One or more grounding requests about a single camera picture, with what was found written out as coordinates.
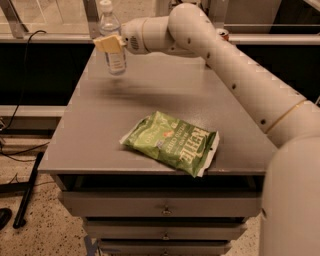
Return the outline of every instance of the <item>drawer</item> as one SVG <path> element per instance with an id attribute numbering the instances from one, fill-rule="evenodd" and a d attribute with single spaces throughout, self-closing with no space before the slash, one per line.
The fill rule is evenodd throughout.
<path id="1" fill-rule="evenodd" d="M 252 217 L 261 205 L 255 192 L 61 192 L 59 199 L 81 217 Z"/>
<path id="2" fill-rule="evenodd" d="M 99 240 L 104 253 L 129 255 L 221 255 L 227 253 L 231 245 L 224 242 L 157 242 L 157 241 L 108 241 Z"/>
<path id="3" fill-rule="evenodd" d="M 205 218 L 158 218 L 151 220 L 85 221 L 84 229 L 92 238 L 154 240 L 236 240 L 246 230 L 243 223 L 214 223 Z"/>

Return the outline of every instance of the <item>snack bag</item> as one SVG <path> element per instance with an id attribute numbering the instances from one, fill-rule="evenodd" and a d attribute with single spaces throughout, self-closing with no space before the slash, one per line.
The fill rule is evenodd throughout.
<path id="1" fill-rule="evenodd" d="M 219 134 L 155 112 L 141 120 L 120 143 L 193 177 L 202 177 L 216 152 Z"/>

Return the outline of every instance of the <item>black stand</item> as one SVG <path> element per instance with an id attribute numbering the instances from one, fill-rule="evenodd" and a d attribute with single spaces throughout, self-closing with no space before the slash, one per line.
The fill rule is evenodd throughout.
<path id="1" fill-rule="evenodd" d="M 38 167 L 42 157 L 43 157 L 43 153 L 42 152 L 38 153 L 36 162 L 34 163 L 28 182 L 0 185 L 0 193 L 13 193 L 13 192 L 21 192 L 21 191 L 24 192 L 17 216 L 13 223 L 13 228 L 15 229 L 23 227 L 26 224 L 26 221 L 24 219 L 24 214 L 27 210 L 30 196 L 31 196 L 34 184 L 36 182 L 36 178 L 38 175 Z"/>

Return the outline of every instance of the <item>cabinet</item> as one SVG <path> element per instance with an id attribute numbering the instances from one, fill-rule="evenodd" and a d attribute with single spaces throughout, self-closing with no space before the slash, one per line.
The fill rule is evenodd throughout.
<path id="1" fill-rule="evenodd" d="M 52 175 L 61 203 L 106 253 L 225 254 L 260 211 L 275 147 L 202 59 L 128 55 L 127 63 L 111 77 L 93 52 L 39 172 Z M 157 110 L 219 131 L 202 178 L 119 144 Z"/>

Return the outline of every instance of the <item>plastic bottle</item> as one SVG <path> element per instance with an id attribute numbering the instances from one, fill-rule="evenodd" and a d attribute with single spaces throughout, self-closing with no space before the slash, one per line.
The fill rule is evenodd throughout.
<path id="1" fill-rule="evenodd" d="M 100 1 L 101 18 L 99 30 L 102 36 L 121 35 L 121 24 L 113 14 L 113 6 L 110 0 Z M 126 58 L 124 50 L 120 53 L 106 53 L 109 72 L 112 75 L 121 75 L 126 71 Z"/>

